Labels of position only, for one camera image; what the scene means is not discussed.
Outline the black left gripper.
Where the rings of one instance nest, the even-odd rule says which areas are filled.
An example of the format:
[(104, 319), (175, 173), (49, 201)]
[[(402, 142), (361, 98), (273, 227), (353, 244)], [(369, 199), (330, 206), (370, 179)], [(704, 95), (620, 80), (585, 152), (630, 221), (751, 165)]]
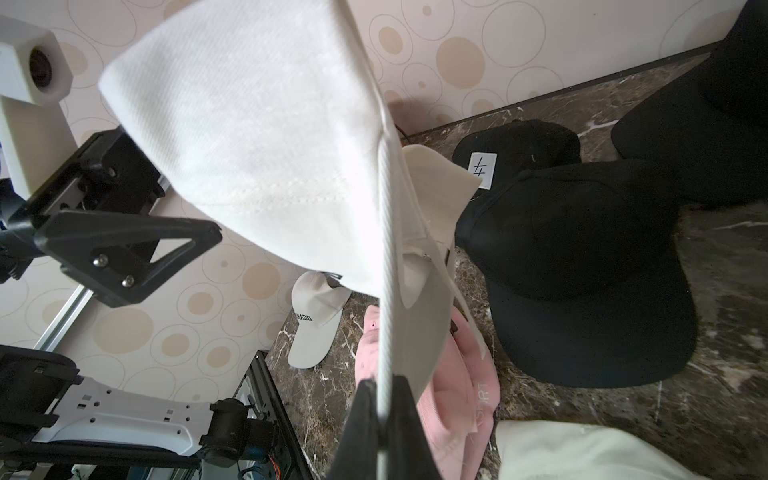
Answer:
[(49, 256), (108, 307), (146, 300), (222, 241), (213, 221), (147, 215), (163, 177), (117, 127), (78, 148), (29, 199), (1, 181), (1, 281)]

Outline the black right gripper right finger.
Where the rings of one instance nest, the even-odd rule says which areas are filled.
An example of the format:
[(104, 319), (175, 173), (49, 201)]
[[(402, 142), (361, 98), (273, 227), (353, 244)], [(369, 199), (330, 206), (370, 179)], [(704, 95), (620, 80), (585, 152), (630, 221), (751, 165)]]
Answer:
[(395, 376), (384, 427), (385, 479), (440, 479), (408, 380)]

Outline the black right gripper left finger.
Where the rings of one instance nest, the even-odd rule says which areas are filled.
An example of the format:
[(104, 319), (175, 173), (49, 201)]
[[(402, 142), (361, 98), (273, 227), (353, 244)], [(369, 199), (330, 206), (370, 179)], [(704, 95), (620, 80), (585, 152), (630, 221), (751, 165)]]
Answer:
[(377, 385), (373, 380), (363, 380), (358, 384), (328, 479), (364, 480), (377, 477), (379, 420), (376, 397)]

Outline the pink cap with logo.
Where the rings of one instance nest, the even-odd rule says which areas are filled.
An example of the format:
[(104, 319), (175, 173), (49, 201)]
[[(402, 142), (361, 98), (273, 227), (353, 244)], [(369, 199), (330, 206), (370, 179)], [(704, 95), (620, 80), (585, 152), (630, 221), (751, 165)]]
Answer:
[(451, 327), (417, 409), (441, 477), (473, 479), (493, 431), (500, 386), (492, 357), (457, 308)]

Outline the beige Colorado cap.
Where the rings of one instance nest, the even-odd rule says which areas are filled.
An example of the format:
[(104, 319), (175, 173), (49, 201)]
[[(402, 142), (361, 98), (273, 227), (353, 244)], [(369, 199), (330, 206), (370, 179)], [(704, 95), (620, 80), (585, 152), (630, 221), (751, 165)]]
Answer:
[(352, 291), (332, 287), (322, 272), (307, 271), (294, 284), (291, 301), (298, 328), (288, 355), (297, 369), (311, 369), (328, 354)]
[(500, 479), (698, 479), (625, 431), (555, 421), (501, 421)]

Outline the black cap white patch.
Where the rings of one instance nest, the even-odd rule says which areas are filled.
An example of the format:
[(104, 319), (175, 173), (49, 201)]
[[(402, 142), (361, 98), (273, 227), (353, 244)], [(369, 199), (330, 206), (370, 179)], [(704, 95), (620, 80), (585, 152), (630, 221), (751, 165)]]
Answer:
[(452, 161), (481, 180), (477, 191), (481, 196), (524, 170), (579, 164), (581, 143), (575, 132), (562, 125), (515, 120), (464, 137)]

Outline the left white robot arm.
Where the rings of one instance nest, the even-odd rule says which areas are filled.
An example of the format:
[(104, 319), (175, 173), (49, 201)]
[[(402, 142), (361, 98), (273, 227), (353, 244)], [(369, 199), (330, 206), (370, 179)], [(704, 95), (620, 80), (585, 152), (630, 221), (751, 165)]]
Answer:
[[(146, 300), (216, 246), (208, 220), (155, 217), (160, 174), (116, 128), (93, 134), (29, 199), (1, 183), (1, 277), (17, 280), (40, 257), (111, 308)], [(81, 374), (69, 358), (1, 351), (1, 456), (17, 462), (229, 467), (267, 463), (278, 423), (235, 398), (174, 402)]]

